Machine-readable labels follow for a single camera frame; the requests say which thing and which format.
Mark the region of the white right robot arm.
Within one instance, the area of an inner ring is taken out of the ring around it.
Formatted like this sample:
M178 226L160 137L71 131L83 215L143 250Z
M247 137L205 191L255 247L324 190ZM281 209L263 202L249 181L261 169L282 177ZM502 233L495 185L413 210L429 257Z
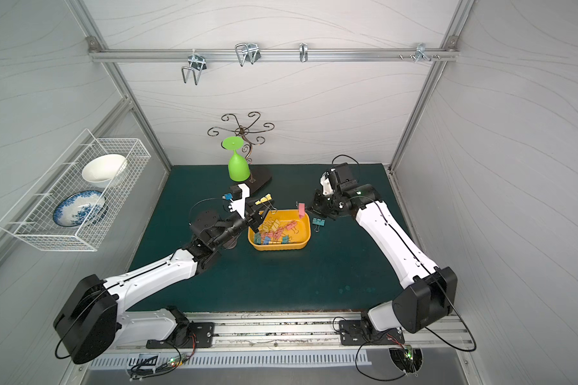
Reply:
M440 268L419 249L372 186L343 193L318 189L311 211L325 218L350 215L374 240L396 273L402 292L366 312L372 329L401 328L416 333L454 311L457 275L449 267Z

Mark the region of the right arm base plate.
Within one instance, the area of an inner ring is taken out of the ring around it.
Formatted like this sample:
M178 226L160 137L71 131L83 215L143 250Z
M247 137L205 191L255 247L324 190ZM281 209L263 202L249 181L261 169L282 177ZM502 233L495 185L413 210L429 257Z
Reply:
M350 320L336 317L332 321L333 330L340 335L343 346L359 347L363 344L377 346L404 346L405 338L401 329L376 330L366 319Z

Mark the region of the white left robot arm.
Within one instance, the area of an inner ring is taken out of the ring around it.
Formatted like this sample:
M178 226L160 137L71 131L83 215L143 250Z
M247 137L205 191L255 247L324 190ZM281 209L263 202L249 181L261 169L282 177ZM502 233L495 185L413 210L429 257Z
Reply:
M244 230L257 230L267 214L257 206L222 220L214 211L205 211L190 226L192 240L169 256L126 274L82 278L53 322L59 336L57 346L66 349L66 358L74 364L86 364L120 338L167 339L186 323L175 307L168 307L169 316L159 321L130 321L127 310L165 287L203 274L223 248L236 242Z

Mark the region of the pink binder clip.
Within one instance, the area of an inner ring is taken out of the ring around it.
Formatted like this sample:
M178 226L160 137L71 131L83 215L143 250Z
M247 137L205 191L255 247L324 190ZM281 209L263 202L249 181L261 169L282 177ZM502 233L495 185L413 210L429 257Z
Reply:
M299 202L298 205L298 216L299 218L303 218L306 215L306 206L305 203Z

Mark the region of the teal binder clip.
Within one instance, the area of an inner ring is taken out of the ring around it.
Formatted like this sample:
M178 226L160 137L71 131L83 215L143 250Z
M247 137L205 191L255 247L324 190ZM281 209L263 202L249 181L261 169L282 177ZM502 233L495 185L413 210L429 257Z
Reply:
M313 218L311 223L316 233L319 233L319 231L325 226L325 220L322 218Z

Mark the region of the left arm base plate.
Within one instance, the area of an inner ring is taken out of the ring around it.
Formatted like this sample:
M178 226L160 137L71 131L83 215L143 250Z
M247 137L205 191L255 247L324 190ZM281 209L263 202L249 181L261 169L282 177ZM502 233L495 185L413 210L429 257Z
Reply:
M191 322L177 325L170 336L164 340L147 341L147 349L204 349L212 347L215 324L213 322Z

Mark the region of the yellow plastic storage box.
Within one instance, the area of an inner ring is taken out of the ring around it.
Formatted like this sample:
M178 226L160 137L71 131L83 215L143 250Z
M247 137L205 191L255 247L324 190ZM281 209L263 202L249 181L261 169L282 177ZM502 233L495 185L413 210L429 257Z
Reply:
M258 251L301 250L311 239L311 220L300 210L271 210L257 233L248 229L247 239Z

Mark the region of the yellow binder clip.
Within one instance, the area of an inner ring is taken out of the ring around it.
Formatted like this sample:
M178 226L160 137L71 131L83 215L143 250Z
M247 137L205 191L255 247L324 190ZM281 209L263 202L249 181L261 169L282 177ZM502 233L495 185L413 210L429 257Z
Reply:
M264 197L261 197L260 199L258 199L255 204L256 205L265 205L265 204L271 204L271 202L273 201L273 198L271 196L271 194L267 194Z

